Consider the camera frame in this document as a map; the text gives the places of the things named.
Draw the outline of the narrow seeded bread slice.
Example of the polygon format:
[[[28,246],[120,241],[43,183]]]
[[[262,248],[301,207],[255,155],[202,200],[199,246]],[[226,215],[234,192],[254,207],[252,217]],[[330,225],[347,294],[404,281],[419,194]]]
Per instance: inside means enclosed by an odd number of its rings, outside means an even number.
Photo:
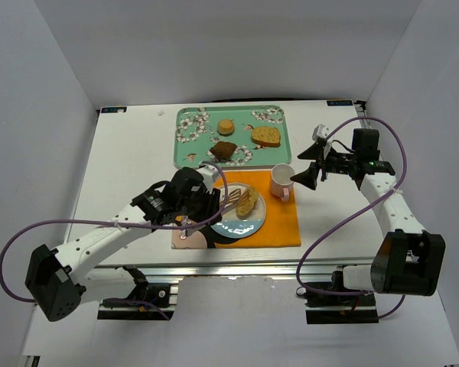
[[[247,187],[236,205],[236,215],[239,218],[247,217],[254,209],[258,199],[258,190],[255,187]]]

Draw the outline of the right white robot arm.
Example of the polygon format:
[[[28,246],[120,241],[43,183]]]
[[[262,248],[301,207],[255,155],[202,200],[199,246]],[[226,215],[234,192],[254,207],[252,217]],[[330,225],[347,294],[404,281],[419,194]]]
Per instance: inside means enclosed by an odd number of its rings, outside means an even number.
[[[431,296],[436,290],[444,258],[441,235],[428,232],[416,219],[396,188],[392,165],[380,160],[379,132],[356,128],[352,150],[333,149],[330,129],[319,125],[313,132],[314,143],[299,154],[310,162],[309,168],[292,181],[312,190],[328,174],[350,177],[372,206],[384,239],[371,265],[344,265],[332,278],[333,294],[355,295],[376,292]]]

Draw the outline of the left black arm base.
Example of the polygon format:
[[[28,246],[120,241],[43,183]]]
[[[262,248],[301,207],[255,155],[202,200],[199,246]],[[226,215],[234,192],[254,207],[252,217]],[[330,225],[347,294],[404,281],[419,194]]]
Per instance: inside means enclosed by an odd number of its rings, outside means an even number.
[[[97,314],[98,320],[169,321],[174,308],[171,303],[172,285],[167,282],[150,282],[133,265],[122,267],[134,281],[134,288],[120,300],[103,300]]]

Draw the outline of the metal serving tongs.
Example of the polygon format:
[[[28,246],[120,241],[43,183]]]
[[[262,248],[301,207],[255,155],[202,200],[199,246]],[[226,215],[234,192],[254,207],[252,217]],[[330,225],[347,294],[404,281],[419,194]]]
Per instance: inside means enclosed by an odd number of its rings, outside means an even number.
[[[219,214],[223,215],[233,209],[236,209],[246,194],[246,189],[237,188],[231,190],[228,194],[222,195],[220,198]]]

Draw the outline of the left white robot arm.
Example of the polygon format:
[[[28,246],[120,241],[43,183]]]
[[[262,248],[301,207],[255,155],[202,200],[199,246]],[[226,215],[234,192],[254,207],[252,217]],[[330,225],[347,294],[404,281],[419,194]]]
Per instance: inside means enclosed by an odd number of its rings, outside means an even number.
[[[153,184],[111,220],[71,242],[31,254],[26,288],[50,322],[70,315],[81,304],[106,300],[114,304],[146,304],[148,281],[134,265],[99,268],[99,263],[132,242],[161,230],[191,235],[221,220],[223,178],[215,164],[183,167],[169,181]]]

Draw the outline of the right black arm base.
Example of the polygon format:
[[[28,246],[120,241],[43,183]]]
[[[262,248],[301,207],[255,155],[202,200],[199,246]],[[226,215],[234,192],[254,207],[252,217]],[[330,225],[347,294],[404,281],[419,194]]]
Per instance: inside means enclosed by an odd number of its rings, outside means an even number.
[[[318,271],[311,266],[300,270],[301,282],[295,295],[304,301],[309,325],[372,324],[379,322],[376,298],[371,293],[359,295],[343,282],[343,266]]]

